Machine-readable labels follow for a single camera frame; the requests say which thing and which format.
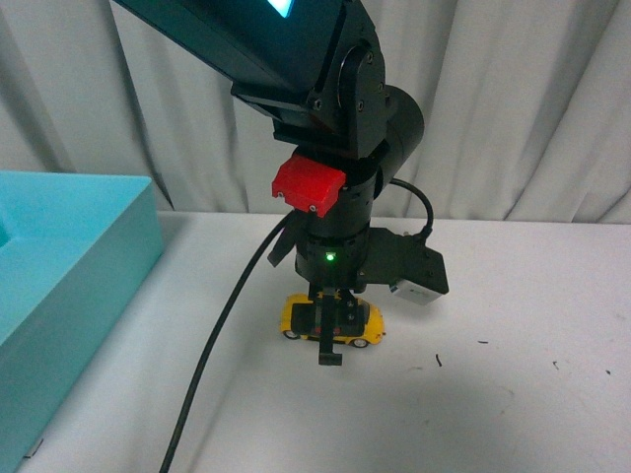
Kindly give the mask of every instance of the white table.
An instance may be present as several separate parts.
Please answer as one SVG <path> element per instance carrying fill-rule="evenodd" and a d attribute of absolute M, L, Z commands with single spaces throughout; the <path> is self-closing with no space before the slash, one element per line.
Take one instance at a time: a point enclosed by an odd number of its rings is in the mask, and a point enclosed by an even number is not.
<path fill-rule="evenodd" d="M 167 249 L 20 473 L 157 472 L 199 353 L 279 216 L 163 214 Z M 416 220 L 374 219 L 414 232 Z M 262 260 L 173 472 L 631 471 L 631 227 L 440 221 L 451 292 L 364 294 L 387 336 L 317 364 L 278 332 L 307 283 Z M 439 367 L 436 356 L 440 357 Z"/>

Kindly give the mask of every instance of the black wire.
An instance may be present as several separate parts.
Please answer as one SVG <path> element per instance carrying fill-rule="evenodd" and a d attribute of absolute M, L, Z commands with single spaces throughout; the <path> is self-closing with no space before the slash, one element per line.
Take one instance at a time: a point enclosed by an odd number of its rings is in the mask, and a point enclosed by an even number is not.
<path fill-rule="evenodd" d="M 274 240 L 274 238 L 280 233 L 280 231 L 283 230 L 283 228 L 287 224 L 287 221 L 289 220 L 289 218 L 294 212 L 295 211 L 292 211 L 289 214 L 287 214 L 283 218 L 283 220 L 281 220 L 276 225 L 276 227 L 274 227 L 274 229 L 269 233 L 269 235 L 263 240 L 263 243 L 260 244 L 256 252 L 252 256 L 251 260 L 245 267 L 245 270 L 242 273 L 241 277 L 239 278 L 239 281 L 235 285 L 235 288 L 230 294 L 230 297 L 228 298 L 228 301 L 226 302 L 226 305 L 224 306 L 224 309 L 222 310 L 221 315 L 219 315 L 219 318 L 217 319 L 217 323 L 215 323 L 215 327 L 213 328 L 213 331 L 211 332 L 210 337 L 208 337 L 206 346 L 204 347 L 204 350 L 201 352 L 201 356 L 199 357 L 199 362 L 197 362 L 197 368 L 195 368 L 195 372 L 193 373 L 193 378 L 190 381 L 188 390 L 186 391 L 186 397 L 184 397 L 184 402 L 179 411 L 179 417 L 177 418 L 177 422 L 174 428 L 174 433 L 171 437 L 171 441 L 169 442 L 169 447 L 167 448 L 167 452 L 165 453 L 165 459 L 163 460 L 162 466 L 160 467 L 160 473 L 167 473 L 169 469 L 171 468 L 171 463 L 173 462 L 174 457 L 175 457 L 175 449 L 177 448 L 177 444 L 179 443 L 179 439 L 184 430 L 184 424 L 186 424 L 186 419 L 188 418 L 188 412 L 190 411 L 190 406 L 193 403 L 193 397 L 195 396 L 197 385 L 199 384 L 199 380 L 201 379 L 201 375 L 204 372 L 204 368 L 206 367 L 206 362 L 208 361 L 210 352 L 215 346 L 215 342 L 217 341 L 219 332 L 221 332 L 221 329 L 224 326 L 226 319 L 228 318 L 228 314 L 230 313 L 230 310 L 233 308 L 233 305 L 237 301 L 237 297 L 239 296 L 239 293 L 244 288 L 245 281 L 247 281 L 247 278 L 249 277 L 250 273 L 254 269 L 254 266 L 256 266 L 256 263 L 260 259 L 261 255 L 265 252 L 265 249 L 267 249 L 267 246 L 269 246 L 269 243 L 271 243 Z"/>
<path fill-rule="evenodd" d="M 409 182 L 405 182 L 404 180 L 394 177 L 390 181 L 390 184 L 394 184 L 398 187 L 403 187 L 404 189 L 409 190 L 415 196 L 421 199 L 421 202 L 423 202 L 423 205 L 425 206 L 425 211 L 427 212 L 427 223 L 425 224 L 425 227 L 423 227 L 423 230 L 421 230 L 418 235 L 415 235 L 415 237 L 423 244 L 425 244 L 427 238 L 432 233 L 432 227 L 434 226 L 434 209 L 432 208 L 432 203 L 430 202 L 430 199 L 427 198 L 427 195 L 425 195 L 421 191 L 421 189 L 410 184 Z"/>

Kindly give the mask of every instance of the red component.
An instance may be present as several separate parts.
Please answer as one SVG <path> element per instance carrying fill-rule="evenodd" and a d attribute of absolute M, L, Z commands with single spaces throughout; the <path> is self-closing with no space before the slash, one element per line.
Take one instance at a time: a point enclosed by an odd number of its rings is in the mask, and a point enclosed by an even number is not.
<path fill-rule="evenodd" d="M 298 210 L 324 217 L 337 202 L 345 181 L 343 171 L 294 153 L 278 170 L 272 182 L 272 195 L 285 197 L 285 202 Z"/>

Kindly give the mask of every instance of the blue plastic tray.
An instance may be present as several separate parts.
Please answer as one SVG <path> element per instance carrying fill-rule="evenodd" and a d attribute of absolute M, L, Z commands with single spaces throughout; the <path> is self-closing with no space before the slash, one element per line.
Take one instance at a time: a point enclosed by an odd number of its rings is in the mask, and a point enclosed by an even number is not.
<path fill-rule="evenodd" d="M 0 472 L 18 467 L 162 249 L 147 177 L 0 171 Z"/>

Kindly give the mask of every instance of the toy car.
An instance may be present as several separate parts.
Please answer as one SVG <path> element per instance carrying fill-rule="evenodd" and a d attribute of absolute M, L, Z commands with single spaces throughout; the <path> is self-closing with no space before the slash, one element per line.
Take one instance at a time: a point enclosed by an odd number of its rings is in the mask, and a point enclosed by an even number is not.
<path fill-rule="evenodd" d="M 305 294 L 295 294 L 287 298 L 281 314 L 280 331 L 290 340 L 318 340 L 319 321 L 315 316 L 314 302 Z M 384 319 L 378 307 L 357 299 L 358 323 L 348 323 L 336 317 L 333 342 L 365 348 L 377 345 L 384 335 Z"/>

